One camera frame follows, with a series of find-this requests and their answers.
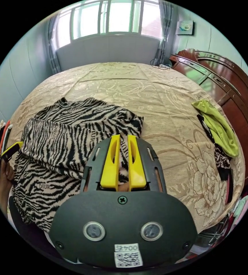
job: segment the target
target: wall picture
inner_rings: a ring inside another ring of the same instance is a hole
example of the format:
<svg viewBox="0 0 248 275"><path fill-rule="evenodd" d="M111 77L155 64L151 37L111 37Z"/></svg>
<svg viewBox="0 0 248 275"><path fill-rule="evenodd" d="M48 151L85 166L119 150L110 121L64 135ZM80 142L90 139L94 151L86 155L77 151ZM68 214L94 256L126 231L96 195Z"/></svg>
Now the wall picture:
<svg viewBox="0 0 248 275"><path fill-rule="evenodd" d="M176 34L194 34L194 21L178 21Z"/></svg>

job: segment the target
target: window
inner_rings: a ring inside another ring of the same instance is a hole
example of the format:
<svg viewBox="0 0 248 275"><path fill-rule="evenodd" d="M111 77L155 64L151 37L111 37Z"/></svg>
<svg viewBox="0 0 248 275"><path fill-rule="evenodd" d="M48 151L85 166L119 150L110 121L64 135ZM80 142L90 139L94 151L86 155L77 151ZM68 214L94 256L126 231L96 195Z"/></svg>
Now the window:
<svg viewBox="0 0 248 275"><path fill-rule="evenodd" d="M75 9L72 25L73 39L97 34L99 4L93 3Z"/></svg>
<svg viewBox="0 0 248 275"><path fill-rule="evenodd" d="M85 0L66 7L57 25L58 46L95 34L130 32L162 38L159 0Z"/></svg>
<svg viewBox="0 0 248 275"><path fill-rule="evenodd" d="M58 46L59 48L70 43L70 11L60 15L58 20Z"/></svg>
<svg viewBox="0 0 248 275"><path fill-rule="evenodd" d="M159 39L162 37L159 5L144 2L141 34Z"/></svg>
<svg viewBox="0 0 248 275"><path fill-rule="evenodd" d="M112 0L109 14L109 32L128 32L132 1Z"/></svg>

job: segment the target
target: floral pattern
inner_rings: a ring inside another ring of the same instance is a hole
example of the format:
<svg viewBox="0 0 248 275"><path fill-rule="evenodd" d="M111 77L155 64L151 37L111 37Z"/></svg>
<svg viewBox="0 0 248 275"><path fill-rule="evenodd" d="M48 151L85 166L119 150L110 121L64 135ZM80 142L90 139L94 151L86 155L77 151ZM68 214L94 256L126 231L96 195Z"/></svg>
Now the floral pattern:
<svg viewBox="0 0 248 275"><path fill-rule="evenodd" d="M194 192L200 195L194 203L194 208L199 215L205 217L204 226L216 218L224 201L225 186L217 169L214 169L214 163L214 156L203 152L203 159L199 158L196 161L198 171L190 179Z"/></svg>

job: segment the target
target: qr code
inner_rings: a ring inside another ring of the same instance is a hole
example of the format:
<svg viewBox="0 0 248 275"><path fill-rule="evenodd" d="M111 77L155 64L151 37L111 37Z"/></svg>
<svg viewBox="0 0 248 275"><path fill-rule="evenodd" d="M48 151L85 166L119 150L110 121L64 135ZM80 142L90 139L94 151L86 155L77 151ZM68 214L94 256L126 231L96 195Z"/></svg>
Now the qr code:
<svg viewBox="0 0 248 275"><path fill-rule="evenodd" d="M116 267L137 267L142 266L142 258L139 251L115 253Z"/></svg>

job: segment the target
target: pink clothing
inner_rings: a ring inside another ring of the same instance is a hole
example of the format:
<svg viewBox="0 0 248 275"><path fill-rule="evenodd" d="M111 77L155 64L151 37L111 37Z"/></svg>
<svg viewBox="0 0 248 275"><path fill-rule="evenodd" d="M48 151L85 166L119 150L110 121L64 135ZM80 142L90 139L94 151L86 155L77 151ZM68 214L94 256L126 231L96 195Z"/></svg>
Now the pink clothing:
<svg viewBox="0 0 248 275"><path fill-rule="evenodd" d="M231 231L234 229L234 227L241 221L242 217L244 216L245 212L247 211L248 209L248 199L246 200L244 206L243 206L243 209L241 211L241 213L239 214L238 217L235 218L234 222L233 222L233 225L231 227Z"/></svg>

